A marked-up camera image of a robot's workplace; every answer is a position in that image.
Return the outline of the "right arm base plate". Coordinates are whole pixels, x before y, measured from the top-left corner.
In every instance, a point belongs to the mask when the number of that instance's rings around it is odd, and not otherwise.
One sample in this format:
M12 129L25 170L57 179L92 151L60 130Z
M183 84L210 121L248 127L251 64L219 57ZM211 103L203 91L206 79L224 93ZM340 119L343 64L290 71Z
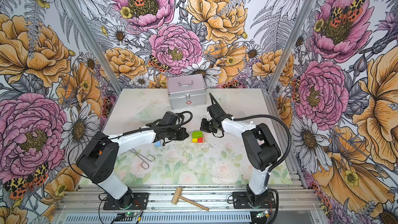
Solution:
M253 195L248 192L233 192L233 206L235 209L275 209L277 207L276 196L266 191L261 195Z

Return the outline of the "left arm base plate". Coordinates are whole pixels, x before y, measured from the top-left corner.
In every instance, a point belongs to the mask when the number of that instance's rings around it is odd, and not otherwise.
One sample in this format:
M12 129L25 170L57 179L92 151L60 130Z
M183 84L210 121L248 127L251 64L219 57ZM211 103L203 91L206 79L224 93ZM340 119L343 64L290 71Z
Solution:
M114 199L111 195L107 195L103 210L145 210L148 204L149 193L136 192L131 193L126 200Z

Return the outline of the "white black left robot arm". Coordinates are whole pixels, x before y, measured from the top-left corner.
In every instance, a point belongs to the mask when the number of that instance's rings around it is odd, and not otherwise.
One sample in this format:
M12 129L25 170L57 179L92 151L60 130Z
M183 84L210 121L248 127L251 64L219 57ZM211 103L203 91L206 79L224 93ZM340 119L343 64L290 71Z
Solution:
M181 113L166 112L162 119L142 128L116 135L97 133L78 157L76 163L92 183L107 194L115 208L128 209L138 204L131 189L114 172L119 155L142 145L164 146L171 141L183 141L189 137L186 128L193 118L190 111Z

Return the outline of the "light blue wood cube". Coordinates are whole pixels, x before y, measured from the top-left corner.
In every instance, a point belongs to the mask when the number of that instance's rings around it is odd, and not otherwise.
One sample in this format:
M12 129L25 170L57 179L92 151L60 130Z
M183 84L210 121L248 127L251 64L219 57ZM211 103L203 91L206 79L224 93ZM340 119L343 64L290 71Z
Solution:
M160 141L155 142L154 145L155 145L155 147L161 147L162 146Z

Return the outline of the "green wood block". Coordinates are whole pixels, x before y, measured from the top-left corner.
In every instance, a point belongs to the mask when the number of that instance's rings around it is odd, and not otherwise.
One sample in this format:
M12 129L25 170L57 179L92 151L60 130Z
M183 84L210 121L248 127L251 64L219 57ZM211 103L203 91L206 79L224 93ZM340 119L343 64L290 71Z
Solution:
M192 138L193 139L203 138L203 132L202 131L194 131L192 133Z

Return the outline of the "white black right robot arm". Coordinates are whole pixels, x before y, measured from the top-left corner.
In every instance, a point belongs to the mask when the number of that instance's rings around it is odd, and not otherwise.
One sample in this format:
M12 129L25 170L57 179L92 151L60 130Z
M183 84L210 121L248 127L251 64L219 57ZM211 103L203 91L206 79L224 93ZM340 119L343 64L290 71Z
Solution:
M213 104L207 108L207 117L201 121L201 131L216 134L229 133L242 138L245 151L252 165L252 176L247 185L248 203L257 207L268 198L268 183L272 166L276 164L282 152L265 123L253 124L234 120L223 109Z

